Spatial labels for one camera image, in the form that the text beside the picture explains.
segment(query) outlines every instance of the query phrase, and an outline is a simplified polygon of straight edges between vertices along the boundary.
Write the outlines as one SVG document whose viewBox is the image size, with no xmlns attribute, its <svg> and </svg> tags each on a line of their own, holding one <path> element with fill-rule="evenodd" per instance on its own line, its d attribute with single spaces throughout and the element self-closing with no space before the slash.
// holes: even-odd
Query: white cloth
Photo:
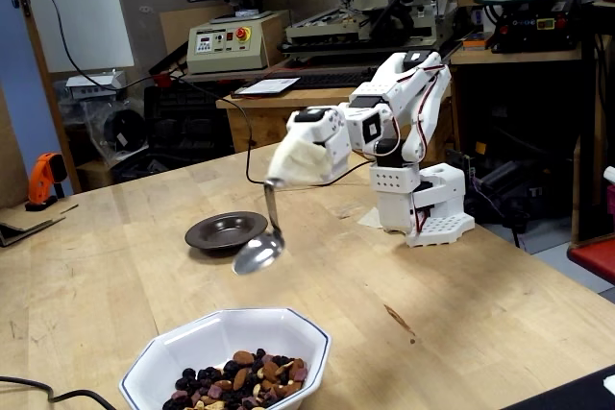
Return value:
<svg viewBox="0 0 615 410">
<path fill-rule="evenodd" d="M 318 184 L 332 169 L 332 157 L 324 147 L 291 131 L 273 155 L 267 178 L 282 180 L 287 186 Z"/>
</svg>

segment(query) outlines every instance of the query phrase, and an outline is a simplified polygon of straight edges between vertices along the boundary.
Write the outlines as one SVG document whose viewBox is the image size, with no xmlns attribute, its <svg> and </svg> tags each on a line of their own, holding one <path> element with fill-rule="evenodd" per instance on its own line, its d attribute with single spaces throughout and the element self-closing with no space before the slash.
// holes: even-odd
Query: paper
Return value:
<svg viewBox="0 0 615 410">
<path fill-rule="evenodd" d="M 378 213 L 378 209 L 375 207 L 365 213 L 365 215 L 358 220 L 358 223 L 369 228 L 382 229 L 381 216 Z"/>
<path fill-rule="evenodd" d="M 237 95 L 262 95 L 282 93 L 300 78 L 296 79 L 265 79 L 257 84 L 237 91 Z"/>
<path fill-rule="evenodd" d="M 615 396 L 615 376 L 610 376 L 604 380 L 604 387 Z"/>
</svg>

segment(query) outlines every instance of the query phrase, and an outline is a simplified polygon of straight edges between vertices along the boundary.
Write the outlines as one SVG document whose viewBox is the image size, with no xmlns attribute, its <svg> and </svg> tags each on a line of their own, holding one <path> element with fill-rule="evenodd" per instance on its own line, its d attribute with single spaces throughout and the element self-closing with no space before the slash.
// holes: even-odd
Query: wooden table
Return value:
<svg viewBox="0 0 615 410">
<path fill-rule="evenodd" d="M 272 153 L 255 152 L 255 178 Z M 235 276 L 229 259 L 200 256 L 184 235 L 216 213 L 265 212 L 244 162 L 88 192 L 63 222 L 0 251 L 0 374 L 94 389 L 125 409 L 117 383 L 152 337 L 216 309 L 280 305 L 333 338 L 304 410 L 495 409 L 615 363 L 615 306 L 489 231 L 411 249 L 359 225 L 376 202 L 365 169 L 283 192 L 285 254 Z M 47 408 L 43 393 L 7 388 L 1 408 Z"/>
</svg>

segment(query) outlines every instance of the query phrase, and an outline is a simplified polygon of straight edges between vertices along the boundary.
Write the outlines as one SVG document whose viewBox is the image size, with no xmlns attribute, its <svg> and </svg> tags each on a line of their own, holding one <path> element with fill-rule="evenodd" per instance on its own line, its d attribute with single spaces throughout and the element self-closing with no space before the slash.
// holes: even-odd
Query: almond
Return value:
<svg viewBox="0 0 615 410">
<path fill-rule="evenodd" d="M 274 362 L 267 362 L 262 368 L 262 372 L 265 375 L 265 378 L 267 378 L 272 383 L 278 381 L 278 378 L 276 376 L 277 370 L 278 366 Z"/>
<path fill-rule="evenodd" d="M 248 375 L 248 371 L 250 369 L 241 369 L 234 377 L 233 389 L 238 391 L 243 386 L 243 383 L 246 382 L 246 376 Z"/>
<path fill-rule="evenodd" d="M 222 388 L 222 391 L 230 391 L 233 388 L 233 384 L 228 379 L 221 379 L 213 384 L 219 388 Z"/>
<path fill-rule="evenodd" d="M 301 389 L 301 383 L 289 384 L 288 386 L 284 386 L 284 389 L 286 390 L 284 397 L 287 398 L 288 396 L 295 394 L 297 391 Z"/>
<path fill-rule="evenodd" d="M 247 350 L 238 350 L 233 360 L 239 365 L 252 365 L 254 364 L 254 356 Z"/>
<path fill-rule="evenodd" d="M 264 390 L 264 391 L 269 391 L 271 389 L 271 387 L 273 386 L 273 383 L 271 381 L 269 381 L 268 379 L 263 379 L 262 383 L 260 383 L 260 387 Z"/>
<path fill-rule="evenodd" d="M 292 367 L 290 367 L 290 371 L 288 371 L 288 377 L 290 379 L 294 379 L 295 378 L 295 373 L 299 370 L 302 369 L 305 366 L 305 362 L 303 361 L 303 359 L 295 359 L 292 361 Z"/>
<path fill-rule="evenodd" d="M 276 393 L 276 396 L 278 396 L 278 398 L 284 398 L 286 396 L 286 387 L 282 386 L 282 384 L 276 384 L 271 389 L 274 390 L 274 392 Z"/>
</svg>

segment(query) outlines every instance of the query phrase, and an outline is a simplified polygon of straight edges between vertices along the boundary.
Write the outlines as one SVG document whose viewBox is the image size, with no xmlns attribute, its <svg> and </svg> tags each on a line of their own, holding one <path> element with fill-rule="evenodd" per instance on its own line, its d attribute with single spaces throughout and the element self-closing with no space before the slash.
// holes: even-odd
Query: control box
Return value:
<svg viewBox="0 0 615 410">
<path fill-rule="evenodd" d="M 281 13 L 261 19 L 207 23 L 190 30 L 187 64 L 191 74 L 262 69 L 280 62 Z"/>
</svg>

